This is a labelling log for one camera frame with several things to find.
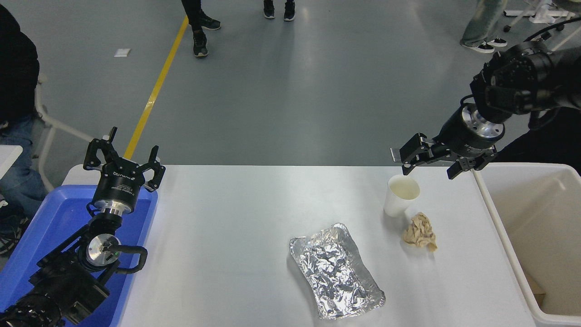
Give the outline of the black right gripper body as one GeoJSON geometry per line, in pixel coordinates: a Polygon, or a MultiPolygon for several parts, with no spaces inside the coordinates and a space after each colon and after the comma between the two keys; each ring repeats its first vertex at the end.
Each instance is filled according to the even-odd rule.
{"type": "Polygon", "coordinates": [[[498,141],[498,124],[487,121],[478,110],[457,110],[434,140],[460,157],[475,158],[498,141]]]}

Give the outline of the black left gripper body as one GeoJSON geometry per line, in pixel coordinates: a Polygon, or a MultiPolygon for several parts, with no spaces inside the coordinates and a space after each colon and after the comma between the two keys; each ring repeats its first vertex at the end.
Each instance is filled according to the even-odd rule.
{"type": "Polygon", "coordinates": [[[125,159],[121,161],[120,167],[115,162],[104,164],[93,196],[93,205],[99,207],[106,201],[115,201],[125,207],[135,207],[144,184],[143,173],[138,172],[138,167],[139,164],[125,159]]]}

